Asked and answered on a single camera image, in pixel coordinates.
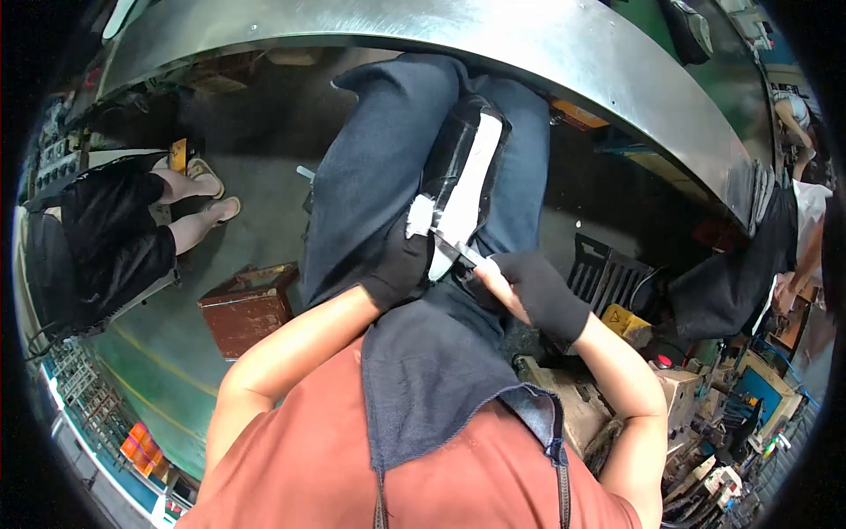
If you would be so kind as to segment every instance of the black fingerless glove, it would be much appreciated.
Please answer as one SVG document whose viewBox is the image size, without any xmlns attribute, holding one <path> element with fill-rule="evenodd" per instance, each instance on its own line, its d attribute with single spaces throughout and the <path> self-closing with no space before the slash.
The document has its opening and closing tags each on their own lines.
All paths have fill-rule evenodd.
<svg viewBox="0 0 846 529">
<path fill-rule="evenodd" d="M 540 252 L 502 253 L 491 259 L 514 287 L 534 327 L 559 342 L 573 343 L 581 335 L 591 308 Z"/>
<path fill-rule="evenodd" d="M 428 237 L 405 238 L 408 213 L 403 214 L 385 239 L 376 270 L 361 280 L 374 305 L 386 312 L 404 300 L 420 283 L 428 264 Z"/>
</svg>

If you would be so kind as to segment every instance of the orange-red shirt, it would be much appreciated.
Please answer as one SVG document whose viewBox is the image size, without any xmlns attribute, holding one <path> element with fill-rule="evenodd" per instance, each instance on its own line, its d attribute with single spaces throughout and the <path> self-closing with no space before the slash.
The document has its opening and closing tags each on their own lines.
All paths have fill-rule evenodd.
<svg viewBox="0 0 846 529">
<path fill-rule="evenodd" d="M 361 339 L 299 383 L 241 433 L 177 524 L 193 527 L 373 527 Z M 573 529 L 640 529 L 569 449 Z M 387 471 L 390 529 L 559 527 L 558 481 L 541 443 L 508 408 L 483 406 L 440 449 Z"/>
</svg>

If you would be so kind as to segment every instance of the white shirt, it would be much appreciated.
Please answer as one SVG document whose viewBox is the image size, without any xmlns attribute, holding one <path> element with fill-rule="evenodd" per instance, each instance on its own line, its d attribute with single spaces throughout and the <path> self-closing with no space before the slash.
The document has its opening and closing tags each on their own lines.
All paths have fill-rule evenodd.
<svg viewBox="0 0 846 529">
<path fill-rule="evenodd" d="M 822 220 L 826 212 L 826 199 L 832 191 L 825 185 L 806 184 L 794 180 L 794 194 L 796 195 L 796 259 L 800 259 L 810 243 L 810 234 Z M 822 284 L 822 267 L 817 268 L 811 276 L 818 284 Z"/>
</svg>

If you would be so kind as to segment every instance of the blue cable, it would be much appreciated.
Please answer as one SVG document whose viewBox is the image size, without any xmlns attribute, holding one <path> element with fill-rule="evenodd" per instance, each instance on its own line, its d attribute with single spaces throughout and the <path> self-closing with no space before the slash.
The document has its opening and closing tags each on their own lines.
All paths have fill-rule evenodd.
<svg viewBox="0 0 846 529">
<path fill-rule="evenodd" d="M 805 390 L 805 386 L 803 386 L 803 385 L 802 385 L 802 382 L 800 381 L 801 377 L 800 377 L 800 376 L 799 376 L 799 374 L 796 372 L 796 370 L 795 370 L 795 369 L 793 369 L 793 366 L 791 366 L 791 365 L 790 365 L 790 360 L 788 360 L 788 359 L 787 359 L 787 357 L 786 357 L 785 355 L 783 355 L 783 354 L 782 354 L 782 352 L 781 352 L 780 350 L 776 349 L 776 348 L 775 348 L 775 347 L 773 347 L 772 345 L 769 345 L 767 342 L 765 342 L 764 340 L 762 340 L 762 339 L 758 338 L 757 336 L 755 337 L 755 341 L 756 341 L 756 342 L 758 342 L 759 344 L 763 345 L 766 349 L 769 349 L 769 350 L 770 350 L 770 351 L 772 351 L 773 353 L 775 353 L 775 354 L 777 354 L 777 355 L 779 355 L 779 356 L 781 356 L 781 357 L 782 357 L 782 360 L 784 360 L 784 363 L 788 365 L 788 369 L 790 370 L 790 372 L 791 372 L 791 373 L 793 373 L 794 377 L 796 377 L 796 381 L 797 381 L 797 382 L 799 382 L 799 391 L 802 393 L 802 395 L 804 395 L 804 396 L 805 396 L 805 398 L 806 398 L 806 399 L 808 399 L 808 402 L 810 402 L 810 403 L 811 403 L 811 404 L 812 404 L 815 408 L 817 408 L 817 410 L 819 410 L 819 409 L 820 409 L 820 405 L 818 405 L 818 404 L 816 403 L 816 401 L 815 401 L 815 400 L 813 400 L 813 399 L 810 397 L 810 395 L 808 395 L 808 392 Z"/>
</svg>

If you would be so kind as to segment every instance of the black shorts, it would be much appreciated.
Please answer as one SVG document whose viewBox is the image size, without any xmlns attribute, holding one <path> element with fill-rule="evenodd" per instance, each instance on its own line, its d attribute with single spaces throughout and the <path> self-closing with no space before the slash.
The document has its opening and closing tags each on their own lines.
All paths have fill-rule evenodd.
<svg viewBox="0 0 846 529">
<path fill-rule="evenodd" d="M 62 225 L 77 267 L 77 290 L 101 317 L 118 310 L 176 265 L 168 226 L 156 226 L 150 204 L 165 181 L 130 158 L 92 171 L 62 195 Z"/>
</svg>

